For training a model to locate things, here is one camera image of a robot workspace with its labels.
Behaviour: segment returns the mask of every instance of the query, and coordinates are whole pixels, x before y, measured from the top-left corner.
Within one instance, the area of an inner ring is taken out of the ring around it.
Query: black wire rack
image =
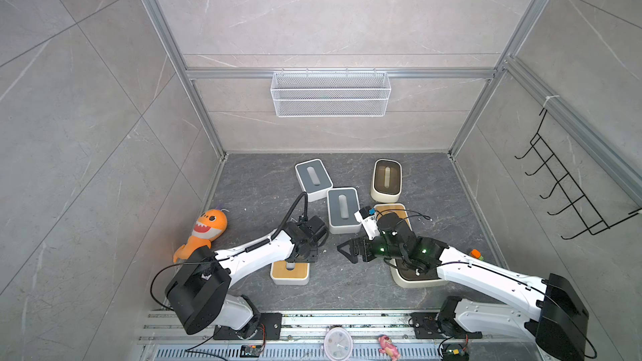
[[[548,169],[548,172],[553,176],[553,179],[555,179],[555,184],[553,185],[553,188],[551,189],[550,193],[548,193],[548,195],[547,195],[547,196],[542,196],[542,195],[540,194],[540,197],[541,197],[542,199],[550,198],[550,196],[551,196],[551,195],[553,195],[553,192],[555,191],[555,189],[559,186],[559,188],[562,190],[562,192],[563,192],[563,193],[564,193],[564,195],[566,196],[566,199],[567,199],[567,200],[568,200],[568,202],[569,202],[569,204],[568,204],[568,205],[566,205],[565,207],[563,207],[561,210],[559,210],[559,211],[557,211],[557,212],[555,212],[555,213],[550,213],[550,212],[547,212],[547,213],[548,213],[549,215],[551,215],[551,216],[559,215],[560,213],[564,212],[566,209],[568,209],[568,208],[571,208],[571,207],[572,207],[572,208],[574,209],[575,213],[580,217],[580,220],[582,221],[582,223],[584,224],[584,230],[582,230],[581,232],[577,233],[576,235],[573,235],[573,236],[571,236],[571,237],[564,237],[564,236],[560,236],[560,237],[562,237],[562,238],[563,238],[563,239],[565,239],[565,240],[571,240],[572,238],[578,237],[579,235],[581,235],[582,233],[585,233],[585,232],[587,232],[587,231],[588,231],[591,235],[595,236],[595,235],[600,234],[602,231],[608,230],[608,229],[612,228],[613,226],[616,226],[616,225],[618,225],[618,224],[620,224],[620,223],[622,223],[622,222],[624,222],[624,221],[628,221],[628,220],[629,220],[629,219],[631,219],[632,217],[634,217],[634,216],[636,216],[636,215],[639,215],[639,213],[638,213],[638,212],[639,212],[640,210],[642,210],[642,208],[639,208],[639,209],[634,210],[633,212],[630,212],[630,213],[629,213],[629,215],[628,215],[627,217],[625,217],[624,219],[622,219],[622,220],[621,220],[621,221],[619,221],[619,222],[615,222],[614,224],[608,224],[608,223],[606,223],[606,221],[605,221],[605,220],[604,220],[604,218],[602,217],[602,214],[598,212],[598,210],[595,208],[595,205],[593,205],[593,203],[591,202],[591,200],[589,199],[589,197],[587,197],[587,196],[586,196],[586,193],[584,193],[584,191],[582,190],[582,187],[580,187],[580,185],[575,181],[575,179],[573,178],[573,176],[569,173],[568,169],[566,169],[566,166],[562,163],[562,161],[560,161],[559,157],[557,157],[557,155],[556,155],[556,154],[554,153],[554,151],[550,148],[550,146],[548,146],[548,143],[547,143],[547,142],[543,139],[543,137],[540,135],[539,130],[542,128],[542,123],[544,123],[544,118],[546,117],[546,114],[548,113],[548,111],[547,111],[547,110],[545,110],[545,109],[542,109],[542,111],[541,111],[541,112],[539,112],[539,114],[540,114],[540,115],[542,115],[542,113],[543,113],[544,115],[542,116],[542,120],[541,120],[541,121],[540,121],[540,123],[539,123],[539,126],[538,126],[538,128],[537,128],[537,132],[535,133],[535,135],[533,136],[533,138],[531,138],[531,140],[530,140],[530,147],[528,148],[528,150],[526,151],[526,153],[525,153],[523,156],[516,156],[515,158],[516,158],[516,159],[523,159],[526,155],[528,155],[528,153],[529,153],[531,150],[534,150],[534,151],[535,151],[535,153],[537,154],[537,156],[539,156],[539,159],[541,159],[541,161],[542,161],[543,163],[542,163],[542,165],[541,165],[540,167],[538,167],[538,168],[537,168],[537,170],[536,170],[535,172],[533,172],[533,173],[527,173],[527,172],[525,172],[525,174],[526,174],[526,175],[534,175],[535,173],[539,172],[543,167],[546,167],[546,168]],[[550,155],[549,157],[547,157],[546,159],[544,159],[544,157],[542,156],[542,154],[537,150],[537,148],[535,148],[535,144],[537,144],[538,142],[543,143],[543,144],[546,146],[546,148],[547,148],[547,149],[550,151],[550,153],[551,153],[551,155]],[[549,166],[549,164],[548,164],[548,162],[549,162],[550,160],[552,160],[552,159],[555,159],[555,160],[556,160],[556,161],[557,161],[557,162],[562,166],[562,168],[564,169],[564,175],[563,175],[562,177],[560,177],[560,178],[557,178],[557,176],[555,175],[555,173],[553,173],[553,171],[551,170],[551,168],[550,168],[550,166]],[[575,198],[574,200],[571,200],[571,197],[570,197],[570,196],[569,196],[569,194],[566,192],[566,189],[562,186],[562,181],[563,181],[563,180],[565,180],[565,179],[570,179],[570,180],[572,180],[572,181],[573,181],[573,184],[577,187],[577,189],[579,190],[579,192],[580,192],[582,195],[581,195],[581,196],[579,196],[579,197],[577,197],[577,198]],[[599,218],[599,221],[598,221],[598,222],[596,222],[596,223],[594,223],[594,224],[592,224],[592,225],[590,225],[590,226],[588,225],[588,223],[586,222],[586,220],[584,220],[584,218],[582,217],[582,213],[581,213],[580,211],[578,211],[578,209],[575,207],[575,204],[576,204],[579,200],[581,200],[582,198],[585,198],[585,199],[586,199],[586,201],[591,205],[591,208],[595,211],[595,213],[597,214],[597,216],[598,216],[598,218]],[[604,227],[604,228],[601,228],[601,229],[600,229],[600,230],[598,230],[598,231],[592,231],[592,230],[591,230],[592,228],[595,228],[595,227],[596,227],[596,226],[598,226],[599,224],[604,224],[604,226],[605,226],[605,227]]]

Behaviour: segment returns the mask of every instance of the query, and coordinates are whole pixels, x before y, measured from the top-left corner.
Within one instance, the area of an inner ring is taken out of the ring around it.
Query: wire mesh basket
[[[277,72],[270,92],[278,117],[383,116],[390,80],[375,70]]]

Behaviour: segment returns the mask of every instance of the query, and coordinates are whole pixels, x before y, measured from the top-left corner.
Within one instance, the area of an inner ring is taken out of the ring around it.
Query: round clock
[[[346,361],[352,355],[352,337],[343,328],[332,328],[325,334],[323,350],[332,361]]]

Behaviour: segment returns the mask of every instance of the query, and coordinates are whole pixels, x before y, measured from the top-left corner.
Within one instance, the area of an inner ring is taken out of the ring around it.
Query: tissue box
[[[321,159],[312,159],[294,166],[301,190],[308,193],[308,201],[325,198],[327,190],[333,188],[332,180]]]
[[[361,223],[354,217],[359,211],[357,190],[352,187],[327,190],[327,218],[333,235],[358,233]]]
[[[294,263],[294,269],[288,269],[289,262],[276,261],[270,267],[270,277],[277,285],[304,286],[310,280],[310,264]]]

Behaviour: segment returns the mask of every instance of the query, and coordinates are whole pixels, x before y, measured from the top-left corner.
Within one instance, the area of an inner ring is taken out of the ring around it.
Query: orange plush toy
[[[181,245],[174,253],[174,263],[179,259],[188,259],[194,250],[203,245],[206,245],[207,248],[212,248],[212,241],[219,237],[226,228],[227,217],[222,211],[210,209],[200,215],[194,225],[192,235],[188,238],[188,243]]]

